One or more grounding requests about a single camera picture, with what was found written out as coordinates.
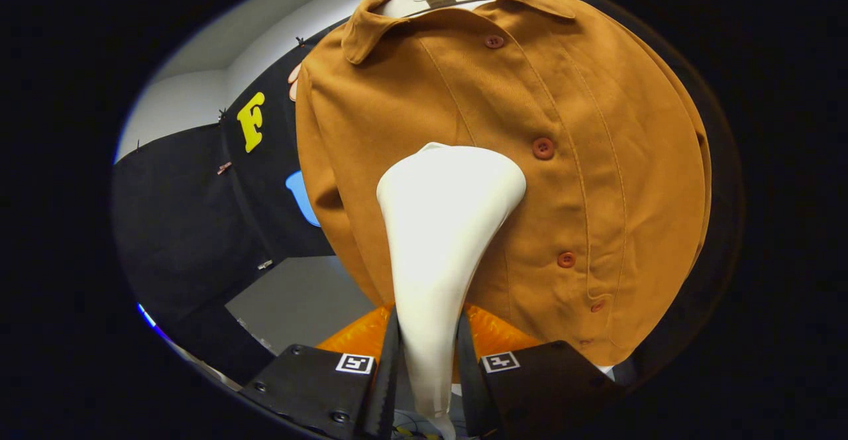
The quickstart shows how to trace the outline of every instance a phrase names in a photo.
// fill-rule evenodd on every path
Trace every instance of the screw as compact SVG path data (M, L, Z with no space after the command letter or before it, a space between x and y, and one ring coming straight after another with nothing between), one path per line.
M349 419L350 417L345 412L333 412L333 422L344 425L348 423Z

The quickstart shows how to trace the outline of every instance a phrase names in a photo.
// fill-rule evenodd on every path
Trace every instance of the red button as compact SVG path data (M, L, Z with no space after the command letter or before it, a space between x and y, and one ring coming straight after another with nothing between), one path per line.
M556 263L563 268L570 268L574 266L575 262L576 259L574 257L574 253L572 252L564 252L560 254L559 258L556 259Z
M499 48L504 45L504 39L501 36L496 34L492 34L491 36L486 36L486 47L488 48Z
M533 141L533 155L539 160L550 160L554 156L554 142L550 138L536 138Z

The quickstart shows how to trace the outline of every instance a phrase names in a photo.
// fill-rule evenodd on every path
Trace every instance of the mustard shirt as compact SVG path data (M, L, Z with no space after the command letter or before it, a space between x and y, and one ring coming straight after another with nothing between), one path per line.
M412 18L362 0L303 59L297 150L315 216L376 306L394 301L376 186L428 142L527 178L466 302L596 365L624 361L702 249L702 120L642 40L579 0L494 0Z

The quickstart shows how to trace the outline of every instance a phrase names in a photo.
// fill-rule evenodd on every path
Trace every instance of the white wall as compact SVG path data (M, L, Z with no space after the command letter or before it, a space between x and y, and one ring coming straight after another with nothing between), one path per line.
M348 17L361 0L309 0L276 22L276 13L257 17L257 5L283 5L286 0L248 0L231 9L206 29L201 30L176 52L136 103L127 120L116 150L115 161L136 148L173 133L215 123L218 110L231 102L252 81L297 45L295 36L308 38L319 30ZM300 3L305 0L288 0ZM236 30L239 21L252 21L250 30ZM256 21L267 29L260 32ZM253 38L251 41L236 40ZM233 48L245 47L225 69L221 65L233 57ZM194 70L188 74L179 71Z
M227 100L227 71L182 74L149 85L136 102L115 161L157 138L218 121Z

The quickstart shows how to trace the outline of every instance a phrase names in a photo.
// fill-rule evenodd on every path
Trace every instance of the shirt collar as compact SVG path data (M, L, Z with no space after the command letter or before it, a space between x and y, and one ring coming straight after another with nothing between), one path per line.
M379 42L387 30L398 24L408 23L411 17L385 17L372 13L372 9L382 5L388 0L362 0L351 15L342 37L342 51L344 56L352 64L363 62ZM572 8L567 5L566 0L512 0L524 5L536 8L539 11L555 15L564 19L574 19Z

